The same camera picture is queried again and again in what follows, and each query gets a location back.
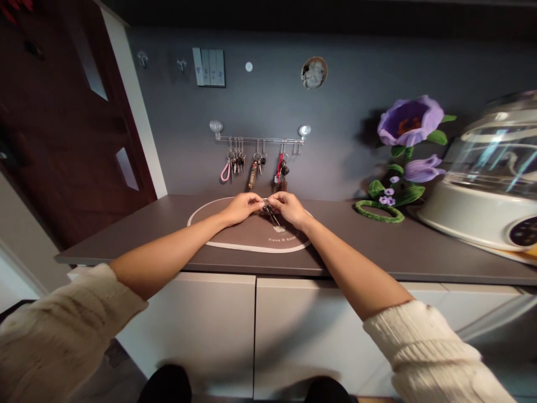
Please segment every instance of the floor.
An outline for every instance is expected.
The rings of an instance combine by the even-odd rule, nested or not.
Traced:
[[[532,342],[537,334],[537,311],[532,315],[535,317],[521,318],[521,326],[514,324],[472,342],[518,403],[537,403],[537,360],[527,359],[537,357],[537,343]],[[97,372],[69,403],[136,403],[145,382],[145,376],[114,340]],[[192,403],[251,401],[195,396]]]

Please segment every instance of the knit sleeve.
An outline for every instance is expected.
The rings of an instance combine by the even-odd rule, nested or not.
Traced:
[[[364,329],[392,365],[393,387],[406,403],[515,403],[436,308],[412,301],[368,319]]]
[[[146,307],[106,264],[23,306],[0,326],[0,401],[65,401]]]

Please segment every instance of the transparent lid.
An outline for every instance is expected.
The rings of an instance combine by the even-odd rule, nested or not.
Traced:
[[[537,200],[537,92],[521,95],[492,101],[469,126],[444,181]]]

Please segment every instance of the light switch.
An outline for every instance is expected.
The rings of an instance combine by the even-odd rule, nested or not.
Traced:
[[[225,87],[223,50],[192,48],[199,87]]]
[[[209,68],[211,69],[211,85],[218,85],[218,82],[216,81],[216,70],[218,69],[216,66],[216,50],[209,50]]]
[[[201,51],[200,48],[192,48],[192,55],[194,56],[194,69],[196,71],[196,83],[202,87],[203,83],[203,65],[201,64]]]
[[[224,51],[216,51],[216,82],[218,86],[225,87]]]
[[[211,85],[210,79],[210,67],[209,67],[209,51],[207,49],[201,50],[201,65],[203,66],[203,85]]]

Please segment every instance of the appliance control panel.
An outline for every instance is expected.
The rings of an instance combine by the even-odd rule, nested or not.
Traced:
[[[526,218],[516,224],[509,232],[509,239],[519,246],[537,243],[537,217]]]

